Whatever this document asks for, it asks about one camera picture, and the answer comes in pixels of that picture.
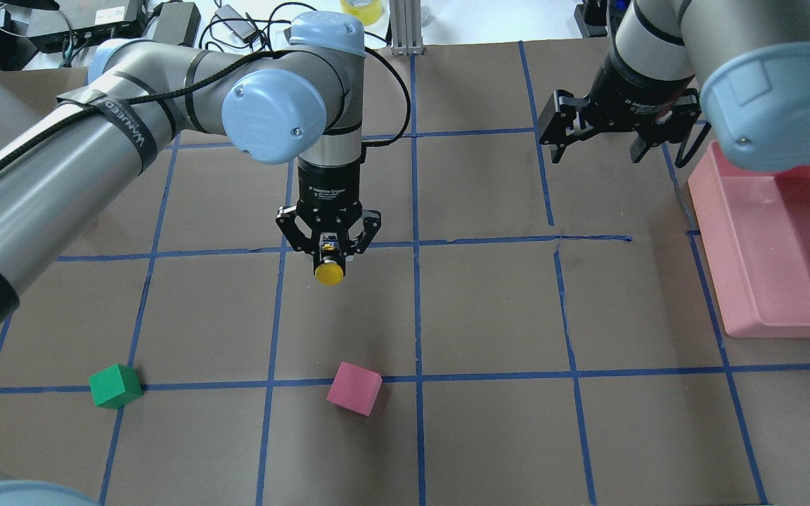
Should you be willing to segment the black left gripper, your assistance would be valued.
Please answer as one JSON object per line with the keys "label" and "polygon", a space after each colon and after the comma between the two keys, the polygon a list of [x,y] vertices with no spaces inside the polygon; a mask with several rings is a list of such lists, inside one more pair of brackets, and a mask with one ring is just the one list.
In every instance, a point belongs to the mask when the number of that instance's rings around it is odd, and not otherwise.
{"label": "black left gripper", "polygon": [[[279,207],[276,225],[293,250],[317,257],[317,237],[321,233],[347,234],[346,261],[366,253],[382,228],[382,214],[363,210],[360,202],[362,164],[351,162],[321,166],[304,158],[297,160],[298,200],[296,207]],[[297,224],[298,216],[309,232]],[[350,228],[360,220],[362,231],[351,236]]]}

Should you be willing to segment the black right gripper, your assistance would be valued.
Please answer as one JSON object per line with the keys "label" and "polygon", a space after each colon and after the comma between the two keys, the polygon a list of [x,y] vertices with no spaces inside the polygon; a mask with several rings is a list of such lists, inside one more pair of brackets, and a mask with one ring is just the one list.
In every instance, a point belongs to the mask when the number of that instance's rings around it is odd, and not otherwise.
{"label": "black right gripper", "polygon": [[588,98],[564,89],[553,92],[537,119],[537,143],[547,146],[551,162],[558,164],[569,146],[593,137],[596,128],[635,131],[630,160],[637,164],[671,138],[684,138],[700,118],[700,94],[689,89],[691,79],[644,76],[610,49]]}

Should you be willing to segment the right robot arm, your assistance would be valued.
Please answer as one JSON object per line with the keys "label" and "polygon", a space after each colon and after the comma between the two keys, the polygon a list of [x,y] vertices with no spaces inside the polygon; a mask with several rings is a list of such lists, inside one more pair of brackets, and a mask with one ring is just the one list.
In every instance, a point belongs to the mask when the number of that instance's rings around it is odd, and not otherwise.
{"label": "right robot arm", "polygon": [[708,134],[740,169],[810,164],[810,1],[585,1],[610,38],[587,95],[558,89],[537,142],[559,162],[601,134],[636,134],[639,162],[679,145],[688,163]]}

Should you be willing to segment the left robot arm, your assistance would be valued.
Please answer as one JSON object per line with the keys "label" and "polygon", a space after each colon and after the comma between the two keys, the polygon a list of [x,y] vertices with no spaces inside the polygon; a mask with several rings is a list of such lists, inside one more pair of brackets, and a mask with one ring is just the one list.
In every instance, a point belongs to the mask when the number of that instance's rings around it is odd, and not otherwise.
{"label": "left robot arm", "polygon": [[309,11],[286,48],[247,55],[111,39],[86,86],[0,150],[0,330],[25,292],[187,131],[226,137],[261,164],[295,164],[299,193],[276,225],[316,278],[337,284],[380,230],[360,173],[364,68],[375,56],[349,14]]}

